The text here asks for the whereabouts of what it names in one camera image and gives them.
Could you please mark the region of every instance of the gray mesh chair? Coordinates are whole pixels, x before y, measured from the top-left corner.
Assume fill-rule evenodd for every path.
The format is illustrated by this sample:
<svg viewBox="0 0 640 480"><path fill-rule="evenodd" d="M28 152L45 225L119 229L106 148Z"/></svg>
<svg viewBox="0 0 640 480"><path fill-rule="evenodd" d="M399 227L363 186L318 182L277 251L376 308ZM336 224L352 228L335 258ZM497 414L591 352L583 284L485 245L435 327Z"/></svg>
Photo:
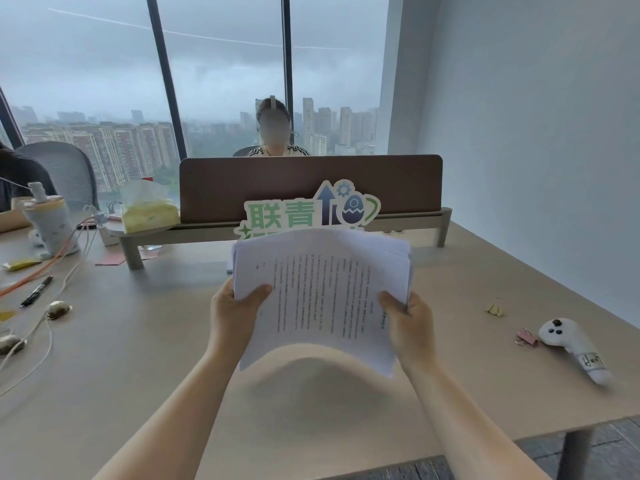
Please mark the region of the gray mesh chair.
<svg viewBox="0 0 640 480"><path fill-rule="evenodd" d="M253 146L245 146L244 148L240 148L232 156L233 157L245 157L254 148L258 148L258 145L254 144Z"/></svg>
<svg viewBox="0 0 640 480"><path fill-rule="evenodd" d="M91 161L78 147L61 141L40 141L25 144L16 152L36 160L49 172L53 185L70 209L82 209L88 203L99 209Z"/></svg>

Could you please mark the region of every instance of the person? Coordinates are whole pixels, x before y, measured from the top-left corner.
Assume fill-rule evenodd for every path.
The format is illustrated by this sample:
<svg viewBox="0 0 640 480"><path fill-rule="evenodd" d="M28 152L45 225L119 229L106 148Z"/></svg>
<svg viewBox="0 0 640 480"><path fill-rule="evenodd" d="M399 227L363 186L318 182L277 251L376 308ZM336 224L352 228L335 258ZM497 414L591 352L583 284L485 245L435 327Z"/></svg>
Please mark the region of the person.
<svg viewBox="0 0 640 480"><path fill-rule="evenodd" d="M0 142L0 177L13 182L11 184L0 180L0 212L11 210L11 199L14 197L31 197L29 189L24 188L29 182L41 182L47 195L57 195L49 173L41 164L36 160L21 157L2 142Z"/></svg>
<svg viewBox="0 0 640 480"><path fill-rule="evenodd" d="M309 152L301 146L289 144L291 115L281 101L274 96L263 99L255 113L263 145L254 148L248 157L293 157Z"/></svg>
<svg viewBox="0 0 640 480"><path fill-rule="evenodd" d="M270 292L270 285L262 285L236 300L232 278L227 280L211 300L211 333L203 357L93 480L195 477L227 384L251 339L258 307ZM381 293L379 300L400 364L457 480L549 480L438 360L429 306L414 292L406 310L389 293Z"/></svg>

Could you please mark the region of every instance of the cartoon egg logo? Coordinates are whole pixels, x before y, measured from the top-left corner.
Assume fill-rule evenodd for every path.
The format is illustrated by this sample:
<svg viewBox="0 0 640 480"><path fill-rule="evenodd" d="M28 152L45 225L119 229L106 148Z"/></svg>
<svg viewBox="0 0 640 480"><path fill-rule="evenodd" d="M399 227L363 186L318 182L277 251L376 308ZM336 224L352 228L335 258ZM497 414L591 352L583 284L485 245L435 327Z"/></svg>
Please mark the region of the cartoon egg logo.
<svg viewBox="0 0 640 480"><path fill-rule="evenodd" d="M342 218L347 224L357 224L364 218L364 202L359 195L350 196L344 203Z"/></svg>

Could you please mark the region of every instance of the striped shirt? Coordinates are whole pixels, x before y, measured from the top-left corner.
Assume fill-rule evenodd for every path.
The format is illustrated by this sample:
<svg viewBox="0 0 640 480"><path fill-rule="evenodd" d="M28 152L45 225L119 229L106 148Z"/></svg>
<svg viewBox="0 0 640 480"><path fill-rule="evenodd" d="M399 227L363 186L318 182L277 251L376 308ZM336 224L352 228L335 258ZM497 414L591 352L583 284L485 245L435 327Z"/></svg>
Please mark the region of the striped shirt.
<svg viewBox="0 0 640 480"><path fill-rule="evenodd" d="M284 151L283 157L297 157L297 156L311 156L308 151L306 151L302 146L297 146L295 144L288 144L287 149ZM258 148L254 148L249 153L247 153L248 157L268 157L269 154L265 149L264 145L258 146Z"/></svg>

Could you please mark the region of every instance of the forearm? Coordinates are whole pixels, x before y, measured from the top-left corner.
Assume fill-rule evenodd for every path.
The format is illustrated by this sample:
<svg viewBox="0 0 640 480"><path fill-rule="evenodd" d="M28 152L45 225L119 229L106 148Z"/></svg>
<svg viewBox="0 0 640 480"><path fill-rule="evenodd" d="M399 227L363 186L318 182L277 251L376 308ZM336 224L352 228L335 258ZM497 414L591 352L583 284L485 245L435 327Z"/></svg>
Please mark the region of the forearm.
<svg viewBox="0 0 640 480"><path fill-rule="evenodd" d="M548 480L443 366L408 375L458 480Z"/></svg>
<svg viewBox="0 0 640 480"><path fill-rule="evenodd" d="M194 478L235 366L221 353L203 357L94 480Z"/></svg>

